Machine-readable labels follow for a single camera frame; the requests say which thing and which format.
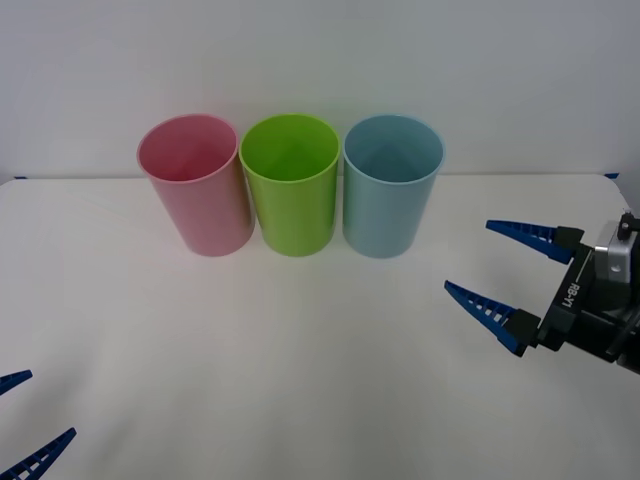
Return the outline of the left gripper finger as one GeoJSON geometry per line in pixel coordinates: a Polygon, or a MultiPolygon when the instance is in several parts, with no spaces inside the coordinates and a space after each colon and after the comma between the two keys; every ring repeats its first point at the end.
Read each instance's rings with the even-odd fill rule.
{"type": "Polygon", "coordinates": [[[0,480],[40,479],[60,457],[76,435],[76,429],[70,428],[30,456],[2,472],[0,480]]]}
{"type": "Polygon", "coordinates": [[[11,389],[29,380],[31,377],[32,377],[31,370],[24,370],[24,371],[1,376],[0,377],[0,395],[4,395],[5,393],[9,392],[11,389]]]}

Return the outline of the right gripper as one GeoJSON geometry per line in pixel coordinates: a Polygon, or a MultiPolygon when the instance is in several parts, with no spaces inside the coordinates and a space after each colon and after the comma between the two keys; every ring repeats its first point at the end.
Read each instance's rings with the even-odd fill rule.
{"type": "Polygon", "coordinates": [[[639,363],[638,244],[631,250],[631,281],[617,283],[596,276],[595,251],[581,244],[581,229],[508,220],[488,220],[485,228],[561,264],[573,259],[540,326],[541,319],[525,310],[444,282],[449,295],[510,353],[522,357],[532,344],[552,351],[570,344],[608,363],[639,363]]]}

